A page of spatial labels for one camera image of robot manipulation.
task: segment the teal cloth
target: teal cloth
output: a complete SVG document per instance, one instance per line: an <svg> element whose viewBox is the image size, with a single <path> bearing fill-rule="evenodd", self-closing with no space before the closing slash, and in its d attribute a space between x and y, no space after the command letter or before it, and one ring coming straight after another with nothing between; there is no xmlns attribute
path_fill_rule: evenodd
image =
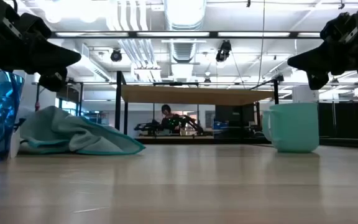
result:
<svg viewBox="0 0 358 224"><path fill-rule="evenodd" d="M30 115L20 132L27 142L21 145L19 152L31 154L128 155L145 149L135 139L110 126L72 116L54 106Z"/></svg>

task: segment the robotic claw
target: robotic claw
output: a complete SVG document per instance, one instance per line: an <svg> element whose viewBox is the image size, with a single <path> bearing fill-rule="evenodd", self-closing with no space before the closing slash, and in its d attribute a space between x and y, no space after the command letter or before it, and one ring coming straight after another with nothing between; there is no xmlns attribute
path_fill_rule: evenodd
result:
<svg viewBox="0 0 358 224"><path fill-rule="evenodd" d="M341 13L320 32L324 42L317 48L288 59L288 65L306 72L309 87L319 90L328 82L328 73L358 73L358 12Z"/></svg>
<svg viewBox="0 0 358 224"><path fill-rule="evenodd" d="M81 60L81 55L47 41L52 32L45 22L28 13L19 16L15 9L0 0L0 69L39 73L41 86L59 91L66 85L67 66Z"/></svg>
<svg viewBox="0 0 358 224"><path fill-rule="evenodd" d="M195 123L193 118L187 115L174 116L167 119L167 122L164 122L163 124L160 124L156 120L153 120L151 123L138 124L134 130L147 131L147 135L156 136L159 131L167 129L174 132L176 127L180 126L181 128L184 128L186 124L189 124L197 132L197 136L204 135L204 129Z"/></svg>

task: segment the wooden table surface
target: wooden table surface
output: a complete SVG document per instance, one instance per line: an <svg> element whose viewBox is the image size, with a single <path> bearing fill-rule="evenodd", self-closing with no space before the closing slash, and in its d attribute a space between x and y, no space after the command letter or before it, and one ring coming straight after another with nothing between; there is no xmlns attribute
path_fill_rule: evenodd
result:
<svg viewBox="0 0 358 224"><path fill-rule="evenodd" d="M20 156L0 163L0 223L358 223L358 149Z"/></svg>

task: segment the person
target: person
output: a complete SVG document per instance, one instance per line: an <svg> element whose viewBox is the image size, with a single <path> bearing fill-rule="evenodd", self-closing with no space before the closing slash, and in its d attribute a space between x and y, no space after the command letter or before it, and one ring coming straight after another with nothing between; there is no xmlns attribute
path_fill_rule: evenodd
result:
<svg viewBox="0 0 358 224"><path fill-rule="evenodd" d="M162 105L161 112L164 115L164 118L161 120L161 125L165 129L171 130L172 134L180 134L180 124L177 124L174 128L172 128L171 123L171 118L179 117L179 115L172 113L171 107L169 105Z"/></svg>

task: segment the ventilation pipe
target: ventilation pipe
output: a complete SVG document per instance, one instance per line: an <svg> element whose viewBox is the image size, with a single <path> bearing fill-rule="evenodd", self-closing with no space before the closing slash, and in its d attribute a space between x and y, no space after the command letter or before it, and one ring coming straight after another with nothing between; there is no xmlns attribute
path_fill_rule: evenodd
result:
<svg viewBox="0 0 358 224"><path fill-rule="evenodd" d="M139 31L139 27L137 25L137 15L136 15L136 0L130 0L129 1L129 4L131 6L131 27L134 31ZM137 44L136 42L138 43L138 45L141 47L141 49L143 50L143 54L140 55L140 57L142 58L143 61L146 61L147 62L147 67L149 68L152 68L153 65L152 65L152 62L151 62L151 58L150 58L150 55L146 49L146 45L145 45L145 42L144 40L138 40L138 41L135 41L135 47L137 48Z"/></svg>
<svg viewBox="0 0 358 224"><path fill-rule="evenodd" d="M200 30L205 15L206 0L164 0L165 20L169 30ZM196 44L171 43L173 59L189 63L195 56Z"/></svg>
<svg viewBox="0 0 358 224"><path fill-rule="evenodd" d="M127 1L121 0L121 18L120 18L121 27L124 30L129 30L128 22L127 22ZM134 52L135 59L141 63L142 67L145 68L147 65L142 60L142 53L136 45L136 41L134 39L129 40L131 50Z"/></svg>
<svg viewBox="0 0 358 224"><path fill-rule="evenodd" d="M146 19L146 1L140 0L139 7L140 7L140 28L142 28L142 31L148 31L149 28L147 27L147 22L146 22L146 20L147 20ZM143 39L143 42L145 43L146 51L149 54L150 63L153 65L154 68L158 68L157 61L156 61L155 55L154 55L152 41L150 39Z"/></svg>
<svg viewBox="0 0 358 224"><path fill-rule="evenodd" d="M108 15L109 19L106 20L107 27L109 28L109 30L122 31L121 25L118 21L118 1L110 0L110 4L112 7L112 13L110 13ZM137 67L142 66L141 62L135 59L135 53L133 52L132 47L127 39L118 40L118 44L125 51L125 53L128 55L128 57L132 63L135 63Z"/></svg>

